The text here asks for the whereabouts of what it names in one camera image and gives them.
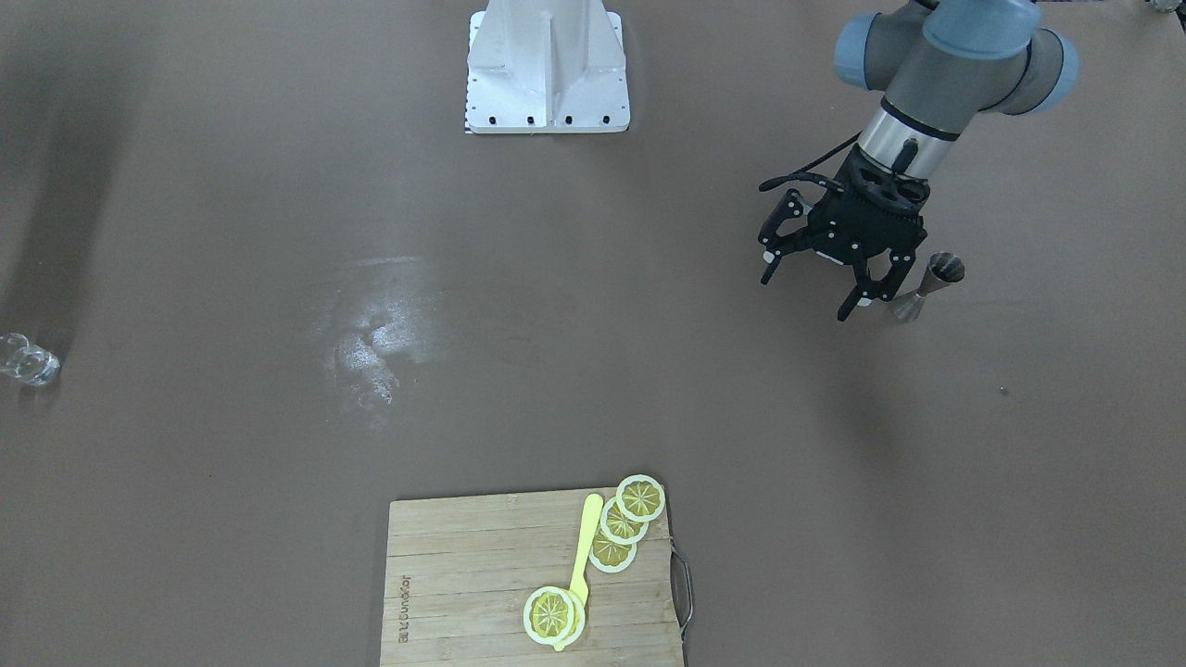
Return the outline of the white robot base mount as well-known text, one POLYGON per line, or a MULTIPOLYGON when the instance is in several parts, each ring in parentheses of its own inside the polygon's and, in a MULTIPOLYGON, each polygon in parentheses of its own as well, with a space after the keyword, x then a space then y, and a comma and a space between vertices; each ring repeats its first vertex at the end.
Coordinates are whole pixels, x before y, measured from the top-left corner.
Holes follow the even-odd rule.
POLYGON ((467 37, 466 132, 630 127, 624 25, 601 1, 491 1, 470 15, 467 37))

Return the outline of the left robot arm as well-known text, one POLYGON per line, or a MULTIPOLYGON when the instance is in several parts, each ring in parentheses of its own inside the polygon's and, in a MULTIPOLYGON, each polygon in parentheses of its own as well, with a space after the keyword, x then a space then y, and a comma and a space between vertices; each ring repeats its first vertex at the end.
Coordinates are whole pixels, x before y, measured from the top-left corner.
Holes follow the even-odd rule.
POLYGON ((893 301, 927 240, 930 177, 983 113, 1024 117, 1063 101, 1079 80, 1066 34, 1042 27, 1034 1, 907 1, 852 18, 836 39, 834 71, 880 94, 876 113, 823 159, 763 182, 782 198, 758 233, 771 282, 784 258, 812 252, 854 274, 836 317, 893 301))

